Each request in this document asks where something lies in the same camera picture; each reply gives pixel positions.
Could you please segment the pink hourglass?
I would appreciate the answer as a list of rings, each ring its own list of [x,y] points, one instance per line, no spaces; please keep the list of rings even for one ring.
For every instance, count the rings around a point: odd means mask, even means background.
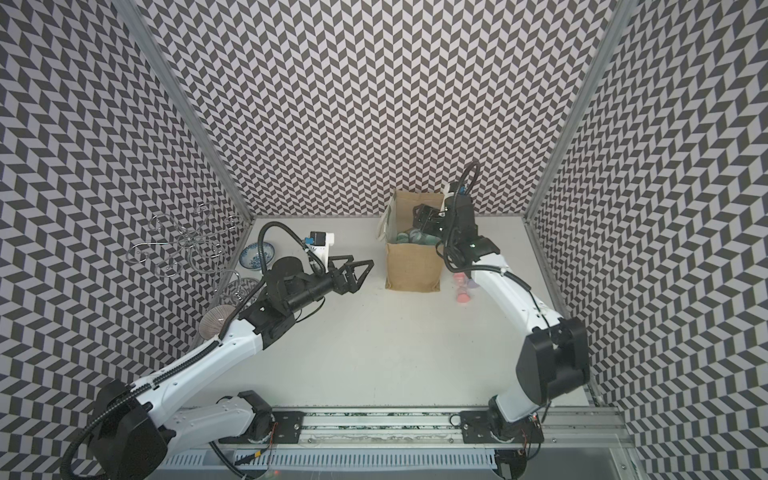
[[[476,287],[475,282],[465,273],[454,273],[453,280],[456,286],[456,301],[460,304],[470,302],[470,291]]]

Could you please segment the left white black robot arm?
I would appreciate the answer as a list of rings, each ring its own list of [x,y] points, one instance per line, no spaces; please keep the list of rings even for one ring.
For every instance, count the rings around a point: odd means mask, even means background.
[[[325,271],[308,274],[296,257],[275,261],[215,337],[131,384],[113,381],[102,388],[89,423],[62,454],[61,477],[76,478],[73,462],[82,445],[101,466],[99,478],[145,479],[180,450],[256,429],[269,408],[252,391],[209,407],[183,406],[273,345],[297,324],[296,314],[304,307],[329,293],[358,292],[373,267],[371,260],[338,255],[330,257]]]

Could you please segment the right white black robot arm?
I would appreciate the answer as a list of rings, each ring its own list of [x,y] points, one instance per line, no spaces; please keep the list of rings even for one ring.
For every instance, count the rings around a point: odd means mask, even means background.
[[[448,193],[441,208],[415,206],[413,227],[439,238],[446,267],[478,284],[522,339],[512,386],[488,402],[487,429],[502,443],[541,443],[538,411],[590,380],[586,327],[540,300],[500,248],[479,233],[467,187],[455,182]]]

